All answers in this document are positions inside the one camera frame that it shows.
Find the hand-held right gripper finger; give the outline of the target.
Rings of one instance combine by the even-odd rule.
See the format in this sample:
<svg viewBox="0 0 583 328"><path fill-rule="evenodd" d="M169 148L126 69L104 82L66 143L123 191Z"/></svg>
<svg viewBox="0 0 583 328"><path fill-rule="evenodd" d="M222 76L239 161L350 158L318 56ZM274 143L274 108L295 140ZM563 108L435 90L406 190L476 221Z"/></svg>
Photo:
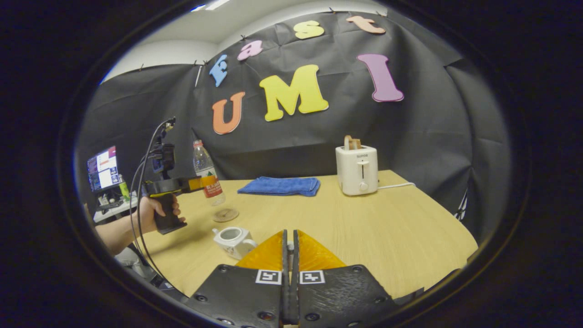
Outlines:
<svg viewBox="0 0 583 328"><path fill-rule="evenodd" d="M221 327L282 328L290 284L287 231L273 235L249 256L260 263L218 265L185 305Z"/></svg>
<svg viewBox="0 0 583 328"><path fill-rule="evenodd" d="M300 268L307 259L300 233L293 232L291 321L300 328L366 328L399 306L367 267Z"/></svg>

